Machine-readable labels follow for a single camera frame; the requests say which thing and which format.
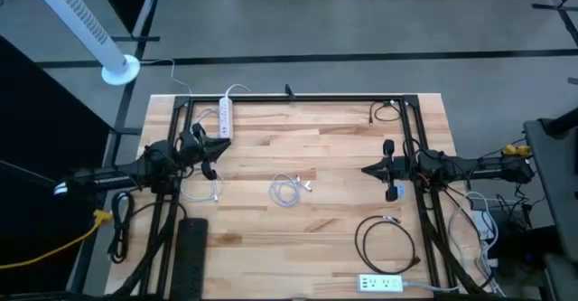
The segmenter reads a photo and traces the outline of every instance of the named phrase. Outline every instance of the coiled cable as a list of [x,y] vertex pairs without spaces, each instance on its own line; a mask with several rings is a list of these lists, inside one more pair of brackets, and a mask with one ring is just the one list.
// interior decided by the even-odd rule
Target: coiled cable
[[[371,224],[368,229],[365,231],[365,233],[363,234],[363,240],[361,242],[361,249],[359,248],[359,243],[358,243],[358,235],[359,235],[359,229],[361,228],[361,226],[370,220],[374,220],[374,219],[380,219],[382,221],[377,221],[373,224]],[[409,239],[409,242],[412,245],[412,258],[410,260],[410,262],[404,267],[401,268],[399,270],[394,270],[394,271],[385,271],[381,268],[378,268],[377,266],[375,266],[368,258],[368,253],[366,251],[366,242],[367,242],[367,238],[368,238],[368,234],[371,231],[371,229],[375,228],[376,226],[378,226],[379,224],[391,224],[396,226],[397,228],[399,228]],[[358,255],[361,257],[361,260],[363,260],[363,262],[369,267],[371,268],[373,271],[375,271],[378,274],[384,274],[384,275],[398,275],[401,273],[406,272],[408,269],[410,269],[411,267],[417,265],[420,262],[420,259],[415,255],[415,243],[414,240],[412,239],[412,236],[409,234],[409,232],[407,232],[406,229],[404,229],[401,225],[399,225],[399,220],[391,217],[391,216],[381,216],[381,215],[373,215],[373,216],[369,216],[368,218],[366,218],[365,220],[361,221],[361,223],[358,225],[357,229],[355,229],[355,237],[354,237],[354,241],[355,241],[355,249],[358,251]]]
[[[285,177],[287,180],[279,181],[279,177]],[[303,184],[299,175],[297,175],[296,179],[292,179],[289,174],[276,174],[273,178],[273,182],[271,182],[271,186],[269,186],[269,195],[277,205],[281,207],[292,207],[299,203],[302,189],[312,192],[309,183],[310,182]],[[288,187],[292,192],[289,198],[284,198],[281,194],[281,190],[284,186]]]

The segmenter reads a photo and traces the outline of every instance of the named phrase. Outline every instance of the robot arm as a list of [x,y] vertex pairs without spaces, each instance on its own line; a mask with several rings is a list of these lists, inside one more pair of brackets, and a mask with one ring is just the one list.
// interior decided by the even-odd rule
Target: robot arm
[[383,183],[387,183],[386,200],[397,199],[394,179],[408,180],[411,174],[423,174],[433,183],[448,184],[460,180],[503,179],[512,183],[529,183],[534,177],[527,158],[513,155],[464,159],[448,156],[435,150],[421,150],[417,162],[405,156],[393,157],[394,142],[386,140],[380,162],[361,169]]
[[155,142],[128,165],[78,170],[56,186],[54,193],[98,193],[133,187],[151,187],[155,192],[198,163],[207,179],[214,180],[217,175],[210,162],[217,161],[231,144],[228,138],[208,137],[199,124],[193,125],[191,132],[182,132],[177,142],[181,142],[178,150],[167,140]]

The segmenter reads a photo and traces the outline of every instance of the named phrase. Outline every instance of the electrical outlet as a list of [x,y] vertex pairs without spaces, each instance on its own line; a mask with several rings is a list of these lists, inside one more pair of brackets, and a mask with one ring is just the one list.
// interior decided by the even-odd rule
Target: electrical outlet
[[399,275],[359,274],[359,292],[404,292],[404,283]]
[[224,97],[219,100],[219,137],[233,138],[233,101]]

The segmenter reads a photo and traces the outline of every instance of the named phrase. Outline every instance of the wooden table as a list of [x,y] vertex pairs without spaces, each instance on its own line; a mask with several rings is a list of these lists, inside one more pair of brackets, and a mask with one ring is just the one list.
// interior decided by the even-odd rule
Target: wooden table
[[[166,139],[173,99],[151,97],[139,155],[144,146]],[[454,155],[441,95],[420,94],[419,100],[430,147]],[[214,106],[196,104],[194,113],[207,107]],[[216,164],[225,180],[219,202],[191,203],[181,198],[190,216],[209,220],[203,298],[432,295],[414,287],[403,294],[357,292],[357,275],[371,270],[355,250],[353,233],[361,220],[375,214],[397,217],[415,241],[422,262],[404,273],[404,279],[429,283],[413,185],[404,182],[406,197],[386,202],[386,186],[359,170],[381,159],[385,138],[393,139],[395,155],[402,155],[401,121],[375,121],[369,126],[368,108],[368,102],[235,104],[235,138]],[[379,115],[394,118],[396,112],[387,108]],[[216,134],[216,115],[206,117],[201,124],[209,135]],[[417,136],[414,123],[412,127]],[[278,206],[268,193],[278,173],[299,174],[303,180],[311,180],[312,192],[302,191],[300,203],[292,208]],[[463,189],[461,183],[454,187]],[[200,196],[210,191],[210,184],[199,172],[187,180],[185,189]],[[460,200],[457,194],[453,197]],[[447,196],[441,199],[447,224],[455,206]],[[151,193],[135,193],[135,207],[153,201]],[[145,253],[151,216],[149,209],[133,219],[128,257],[124,263],[112,265],[107,293],[122,284]],[[480,246],[476,233],[462,216],[454,223],[454,236],[468,260],[467,271],[481,283],[483,278],[473,264]],[[153,266],[150,291],[156,285],[160,254]],[[377,266],[390,270],[406,265],[411,248],[403,232],[383,225],[370,234],[368,254]],[[445,284],[439,254],[437,258]]]

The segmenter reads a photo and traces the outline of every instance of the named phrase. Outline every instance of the power outlet socket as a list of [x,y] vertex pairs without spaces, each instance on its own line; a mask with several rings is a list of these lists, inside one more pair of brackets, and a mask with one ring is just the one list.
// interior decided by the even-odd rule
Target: power outlet socket
[[404,282],[399,275],[359,274],[359,292],[404,292]]

